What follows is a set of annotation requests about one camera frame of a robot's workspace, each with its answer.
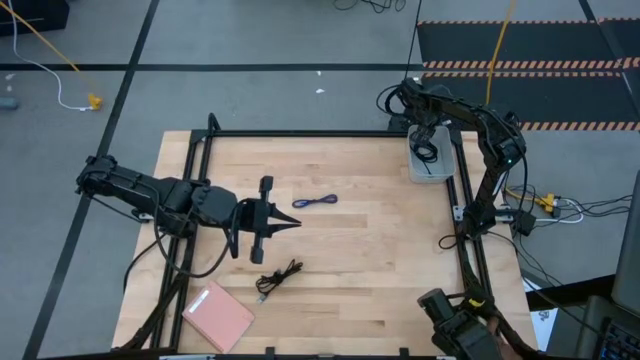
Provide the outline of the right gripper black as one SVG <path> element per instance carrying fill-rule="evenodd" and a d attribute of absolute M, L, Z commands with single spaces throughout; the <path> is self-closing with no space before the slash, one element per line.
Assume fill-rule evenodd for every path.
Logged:
<path fill-rule="evenodd" d="M 418 125 L 412 133 L 412 142 L 417 145 L 431 142 L 441 123 L 442 105 L 448 97 L 427 90 L 420 84 L 403 85 L 403 115 L 410 125 Z"/>

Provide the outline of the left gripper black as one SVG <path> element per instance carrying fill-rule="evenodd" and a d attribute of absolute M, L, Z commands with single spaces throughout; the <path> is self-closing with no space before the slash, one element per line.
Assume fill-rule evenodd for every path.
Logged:
<path fill-rule="evenodd" d="M 275 203 L 269 203 L 269 193 L 273 189 L 274 178 L 264 176 L 259 184 L 259 198 L 241 200 L 232 216 L 232 257 L 239 255 L 239 232 L 254 234 L 254 242 L 250 250 L 250 261 L 262 264 L 264 259 L 263 243 L 265 238 L 272 237 L 276 232 L 289 230 L 301 226 L 301 222 L 281 212 Z M 268 224 L 268 218 L 283 221 L 283 224 Z"/>

